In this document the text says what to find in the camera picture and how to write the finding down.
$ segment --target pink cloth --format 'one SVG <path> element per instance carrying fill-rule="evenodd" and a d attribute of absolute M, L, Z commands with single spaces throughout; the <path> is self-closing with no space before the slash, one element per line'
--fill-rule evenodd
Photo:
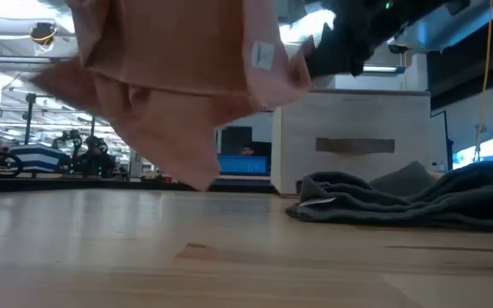
<path fill-rule="evenodd" d="M 218 176 L 214 127 L 293 102 L 311 87 L 288 59 L 273 0 L 68 0 L 79 59 L 33 83 L 102 116 L 165 173 L 205 190 Z"/>

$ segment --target dark gray towel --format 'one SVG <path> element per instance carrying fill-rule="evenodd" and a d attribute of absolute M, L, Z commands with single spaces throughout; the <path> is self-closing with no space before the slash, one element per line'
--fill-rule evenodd
<path fill-rule="evenodd" d="M 402 176 L 388 180 L 400 186 L 414 178 Z M 391 183 L 378 185 L 394 191 Z M 316 173 L 304 178 L 300 203 L 289 207 L 287 214 L 306 222 L 493 231 L 493 162 L 474 163 L 450 171 L 410 197 L 381 192 L 352 175 Z"/>

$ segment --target white label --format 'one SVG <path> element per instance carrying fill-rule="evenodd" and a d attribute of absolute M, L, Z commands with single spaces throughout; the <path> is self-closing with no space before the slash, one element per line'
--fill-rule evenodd
<path fill-rule="evenodd" d="M 274 50 L 275 46 L 273 44 L 254 42 L 252 45 L 252 67 L 271 70 Z"/>
<path fill-rule="evenodd" d="M 306 202 L 300 203 L 300 204 L 298 204 L 298 206 L 329 203 L 329 202 L 332 202 L 334 200 L 336 200 L 336 198 L 313 199 L 313 200 L 307 200 Z"/>

